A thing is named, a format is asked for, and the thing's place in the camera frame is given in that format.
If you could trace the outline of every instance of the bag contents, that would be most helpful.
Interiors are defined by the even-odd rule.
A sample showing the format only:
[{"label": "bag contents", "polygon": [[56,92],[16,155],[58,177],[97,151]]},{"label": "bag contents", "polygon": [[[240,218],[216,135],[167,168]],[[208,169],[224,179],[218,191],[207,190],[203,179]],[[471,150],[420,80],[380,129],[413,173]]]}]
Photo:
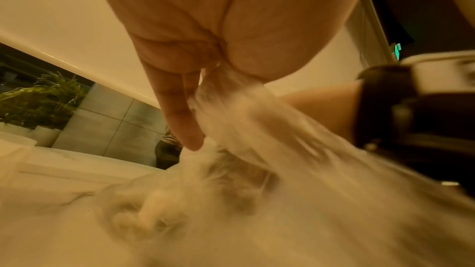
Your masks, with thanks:
[{"label": "bag contents", "polygon": [[475,204],[354,148],[231,68],[190,106],[208,136],[95,198],[144,266],[475,266]]}]

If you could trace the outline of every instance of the plant pot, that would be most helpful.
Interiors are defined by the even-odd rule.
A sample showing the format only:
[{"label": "plant pot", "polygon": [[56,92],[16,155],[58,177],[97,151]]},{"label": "plant pot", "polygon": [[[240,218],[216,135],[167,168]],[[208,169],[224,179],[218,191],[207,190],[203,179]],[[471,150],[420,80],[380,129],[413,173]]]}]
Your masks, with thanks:
[{"label": "plant pot", "polygon": [[37,126],[30,132],[29,138],[38,142],[36,146],[51,147],[56,139],[58,139],[61,132],[62,131],[57,129],[52,130],[42,126]]},{"label": "plant pot", "polygon": [[29,137],[31,129],[23,128],[18,125],[6,124],[3,123],[3,126],[0,127],[0,131],[8,134],[20,135],[23,137]]}]

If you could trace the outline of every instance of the crumpled plastic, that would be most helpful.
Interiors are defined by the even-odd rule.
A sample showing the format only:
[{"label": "crumpled plastic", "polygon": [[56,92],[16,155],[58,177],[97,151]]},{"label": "crumpled plastic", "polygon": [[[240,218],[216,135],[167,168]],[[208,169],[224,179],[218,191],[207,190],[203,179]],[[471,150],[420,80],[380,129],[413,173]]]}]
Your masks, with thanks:
[{"label": "crumpled plastic", "polygon": [[472,199],[354,148],[226,66],[190,106],[205,146],[96,196],[144,266],[475,266]]}]

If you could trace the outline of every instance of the human hand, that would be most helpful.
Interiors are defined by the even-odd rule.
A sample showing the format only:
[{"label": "human hand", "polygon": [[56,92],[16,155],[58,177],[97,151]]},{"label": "human hand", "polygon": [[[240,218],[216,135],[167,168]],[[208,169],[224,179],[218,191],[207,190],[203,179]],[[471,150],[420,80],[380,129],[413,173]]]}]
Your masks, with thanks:
[{"label": "human hand", "polygon": [[344,24],[357,0],[108,0],[128,31],[166,121],[199,149],[187,97],[200,71],[227,61],[272,81],[303,67]]}]

